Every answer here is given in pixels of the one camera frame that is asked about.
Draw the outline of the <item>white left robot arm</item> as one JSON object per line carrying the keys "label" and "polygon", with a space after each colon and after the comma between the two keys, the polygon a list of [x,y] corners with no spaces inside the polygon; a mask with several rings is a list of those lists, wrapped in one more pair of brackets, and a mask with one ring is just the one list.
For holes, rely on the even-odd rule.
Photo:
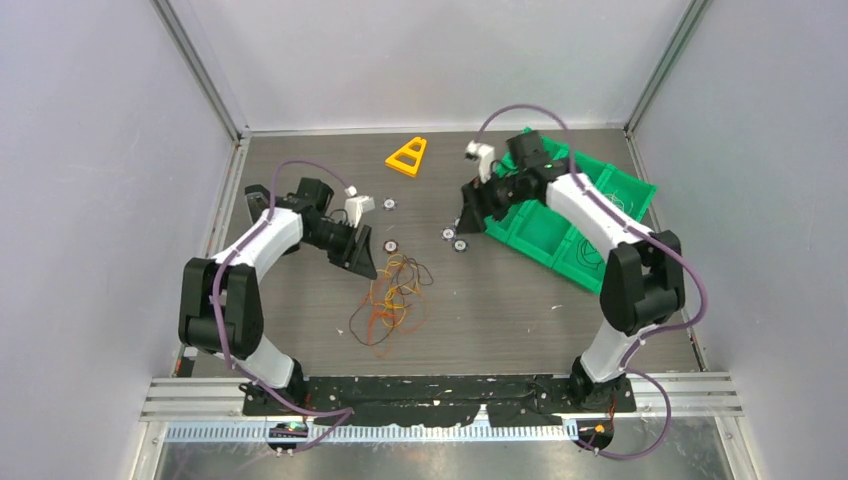
{"label": "white left robot arm", "polygon": [[333,189],[303,178],[295,192],[276,196],[266,187],[246,187],[252,226],[209,258],[192,258],[183,270],[178,321],[181,343],[216,355],[269,387],[280,412],[298,412],[307,398],[301,364],[280,351],[264,333],[260,282],[283,256],[302,244],[326,253],[330,264],[374,280],[371,228],[362,224],[375,207],[372,197],[345,190],[343,215],[329,211]]}

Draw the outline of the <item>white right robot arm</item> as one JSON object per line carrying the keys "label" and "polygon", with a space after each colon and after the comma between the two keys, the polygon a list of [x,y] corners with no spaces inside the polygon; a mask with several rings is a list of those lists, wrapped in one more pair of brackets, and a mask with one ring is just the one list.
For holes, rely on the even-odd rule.
{"label": "white right robot arm", "polygon": [[492,146],[479,141],[466,146],[464,155],[476,162],[478,173],[461,188],[456,230],[482,232],[488,218],[501,220],[512,207],[538,201],[605,255],[599,294],[603,320],[590,346],[575,359],[567,383],[575,407],[605,407],[622,389],[642,338],[659,331],[685,304],[681,242],[671,231],[656,233],[624,214],[580,170],[575,156],[552,158],[537,131],[510,138],[507,147],[514,170],[499,176]]}

